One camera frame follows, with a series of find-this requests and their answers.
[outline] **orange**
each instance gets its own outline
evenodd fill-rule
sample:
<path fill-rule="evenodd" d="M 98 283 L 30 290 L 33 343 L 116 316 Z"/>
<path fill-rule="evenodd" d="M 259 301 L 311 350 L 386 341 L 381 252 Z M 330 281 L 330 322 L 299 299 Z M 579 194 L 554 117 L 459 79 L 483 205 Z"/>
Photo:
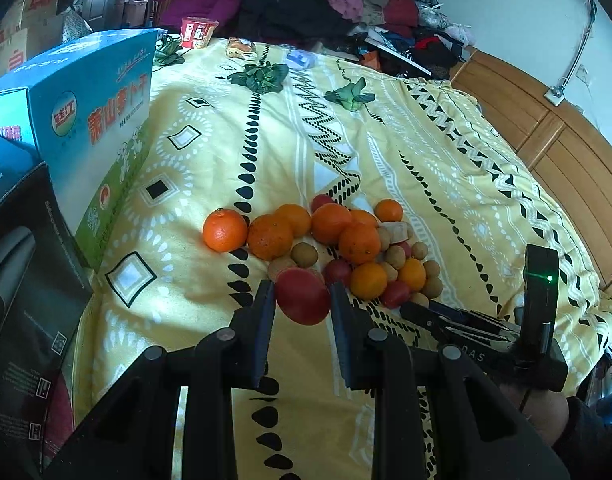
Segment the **orange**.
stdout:
<path fill-rule="evenodd" d="M 284 256 L 292 248 L 292 228 L 280 216 L 257 217 L 248 229 L 248 248 L 260 260 L 267 262 Z"/>
<path fill-rule="evenodd" d="M 399 202 L 387 198 L 375 206 L 375 216 L 382 222 L 401 222 L 404 210 Z"/>
<path fill-rule="evenodd" d="M 360 265 L 350 275 L 350 291 L 360 300 L 380 297 L 388 285 L 386 271 L 375 262 Z"/>
<path fill-rule="evenodd" d="M 368 211 L 364 211 L 363 209 L 350 209 L 350 214 L 352 215 L 354 222 L 371 225 L 373 227 L 377 227 L 379 225 L 377 223 L 377 219 L 368 213 Z"/>
<path fill-rule="evenodd" d="M 425 285 L 425 269 L 423 264 L 414 258 L 406 260 L 401 269 L 399 269 L 399 275 L 397 279 L 400 282 L 406 283 L 410 287 L 410 292 L 419 292 Z"/>
<path fill-rule="evenodd" d="M 352 264 L 371 262 L 380 252 L 381 241 L 373 226 L 354 223 L 339 237 L 339 254 Z"/>
<path fill-rule="evenodd" d="M 292 228 L 292 236 L 301 238 L 310 232 L 310 213 L 297 204 L 279 206 L 275 215 L 285 218 Z"/>
<path fill-rule="evenodd" d="M 237 211 L 217 209 L 206 218 L 201 235 L 213 251 L 228 253 L 246 244 L 248 226 Z"/>
<path fill-rule="evenodd" d="M 318 242 L 334 245 L 351 223 L 353 216 L 344 206 L 324 204 L 312 214 L 312 236 Z"/>

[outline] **wooden headboard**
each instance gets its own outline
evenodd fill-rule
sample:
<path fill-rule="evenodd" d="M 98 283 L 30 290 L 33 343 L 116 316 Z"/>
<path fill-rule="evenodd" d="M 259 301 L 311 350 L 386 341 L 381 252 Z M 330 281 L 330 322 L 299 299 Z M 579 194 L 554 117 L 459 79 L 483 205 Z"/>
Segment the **wooden headboard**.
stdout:
<path fill-rule="evenodd" d="M 581 235 L 602 290 L 612 294 L 612 146 L 567 100 L 516 67 L 474 51 L 452 85 L 476 97 L 483 115 Z"/>

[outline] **black sleeve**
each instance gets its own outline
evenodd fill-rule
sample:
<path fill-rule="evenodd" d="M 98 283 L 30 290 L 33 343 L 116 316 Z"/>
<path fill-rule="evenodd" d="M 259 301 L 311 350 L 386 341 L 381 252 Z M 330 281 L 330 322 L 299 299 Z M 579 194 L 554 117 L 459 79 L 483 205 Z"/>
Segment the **black sleeve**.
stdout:
<path fill-rule="evenodd" d="M 612 426 L 576 397 L 569 397 L 570 418 L 554 444 L 554 452 L 570 472 L 570 480 L 612 478 Z"/>

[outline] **black box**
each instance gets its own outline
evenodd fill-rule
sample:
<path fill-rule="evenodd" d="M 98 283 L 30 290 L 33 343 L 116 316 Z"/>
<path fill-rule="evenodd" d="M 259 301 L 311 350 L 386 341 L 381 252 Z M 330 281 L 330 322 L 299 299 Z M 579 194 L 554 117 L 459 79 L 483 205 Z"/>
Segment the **black box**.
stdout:
<path fill-rule="evenodd" d="M 91 295 L 48 167 L 0 137 L 0 436 L 33 477 L 51 386 Z"/>

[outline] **round logo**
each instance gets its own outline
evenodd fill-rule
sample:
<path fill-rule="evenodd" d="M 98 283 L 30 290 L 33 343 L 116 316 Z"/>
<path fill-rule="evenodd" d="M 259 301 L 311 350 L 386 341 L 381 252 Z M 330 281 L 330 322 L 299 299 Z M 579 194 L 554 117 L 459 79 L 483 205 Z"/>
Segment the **round logo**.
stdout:
<path fill-rule="evenodd" d="M 108 184 L 104 184 L 102 189 L 99 190 L 99 206 L 102 209 L 106 209 L 108 207 L 108 203 L 110 202 L 110 187 Z"/>
<path fill-rule="evenodd" d="M 52 107 L 52 130 L 63 137 L 67 135 L 77 118 L 77 99 L 73 92 L 64 92 Z"/>

